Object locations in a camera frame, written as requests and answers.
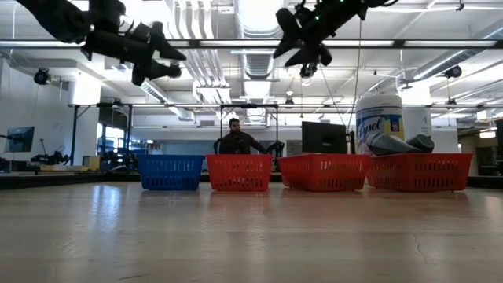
red basket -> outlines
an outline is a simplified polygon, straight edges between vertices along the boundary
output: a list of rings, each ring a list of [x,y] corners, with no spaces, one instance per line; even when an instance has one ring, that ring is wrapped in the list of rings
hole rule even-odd
[[[312,192],[333,192],[363,188],[370,157],[307,154],[278,160],[285,186]]]
[[[269,189],[271,155],[207,155],[211,188],[220,191],[265,192]]]
[[[371,186],[404,192],[456,191],[466,188],[471,153],[407,153],[374,156]]]

black monitor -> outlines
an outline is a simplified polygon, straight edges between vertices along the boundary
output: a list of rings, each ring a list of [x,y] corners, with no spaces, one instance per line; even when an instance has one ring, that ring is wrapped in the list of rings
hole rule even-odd
[[[33,145],[35,127],[16,127],[7,130],[6,153],[29,153]]]
[[[302,122],[302,151],[346,154],[346,127],[329,123]]]

plastic basket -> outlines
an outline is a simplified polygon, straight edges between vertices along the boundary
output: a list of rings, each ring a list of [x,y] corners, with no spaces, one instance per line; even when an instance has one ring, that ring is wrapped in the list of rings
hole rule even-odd
[[[407,153],[374,156],[371,186],[406,192],[457,191],[466,188],[471,153]]]
[[[139,155],[141,185],[152,190],[196,190],[204,156]]]
[[[219,191],[265,192],[269,189],[271,155],[207,155],[211,188]]]
[[[283,184],[312,192],[363,188],[370,157],[347,154],[308,154],[279,159]]]

wooden floor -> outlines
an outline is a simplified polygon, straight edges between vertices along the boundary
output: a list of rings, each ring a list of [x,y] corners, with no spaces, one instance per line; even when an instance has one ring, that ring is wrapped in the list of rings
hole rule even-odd
[[[503,282],[503,191],[0,191],[4,282]]]

blue basket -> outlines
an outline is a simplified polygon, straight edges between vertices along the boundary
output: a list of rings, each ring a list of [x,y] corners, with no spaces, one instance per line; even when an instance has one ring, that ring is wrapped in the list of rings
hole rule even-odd
[[[196,190],[204,156],[138,156],[141,185],[152,190]]]

